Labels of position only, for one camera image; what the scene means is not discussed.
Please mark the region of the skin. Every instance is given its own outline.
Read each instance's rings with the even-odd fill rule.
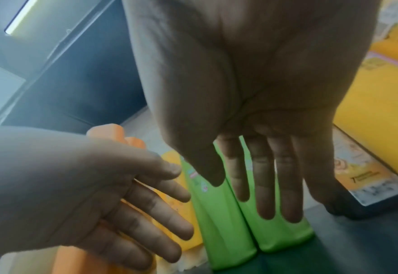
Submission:
[[[146,100],[167,144],[211,184],[225,155],[240,201],[303,216],[311,195],[335,199],[332,121],[368,50],[379,0],[123,0]]]
[[[137,270],[151,266],[151,253],[176,262],[180,246],[131,205],[190,239],[193,226],[135,180],[187,202],[188,191],[172,180],[180,172],[110,140],[0,128],[0,255],[65,245]]]

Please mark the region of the light fixture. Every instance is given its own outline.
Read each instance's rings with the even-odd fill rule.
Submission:
[[[26,3],[22,6],[22,8],[19,10],[17,15],[14,17],[14,19],[9,23],[8,27],[5,29],[5,33],[12,35],[15,31],[15,29],[19,26],[21,21],[26,17],[28,12],[32,9],[32,7],[36,4],[37,0],[27,0]]]

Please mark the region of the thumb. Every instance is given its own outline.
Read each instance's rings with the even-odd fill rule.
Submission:
[[[212,143],[200,150],[178,152],[213,186],[220,186],[226,179],[223,161]]]

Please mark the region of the green package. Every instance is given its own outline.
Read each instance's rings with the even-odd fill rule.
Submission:
[[[253,167],[250,152],[241,138],[244,148],[245,165],[247,169],[248,184],[250,189],[250,199],[247,202],[238,202],[239,207],[250,227],[259,248],[263,252],[276,252],[278,250],[301,244],[314,236],[313,229],[304,218],[299,223],[286,221],[280,213],[280,193],[277,182],[276,185],[276,215],[272,220],[262,219],[256,211],[256,199],[254,197]]]
[[[181,162],[212,269],[253,258],[257,249],[228,182],[213,187],[190,164]]]

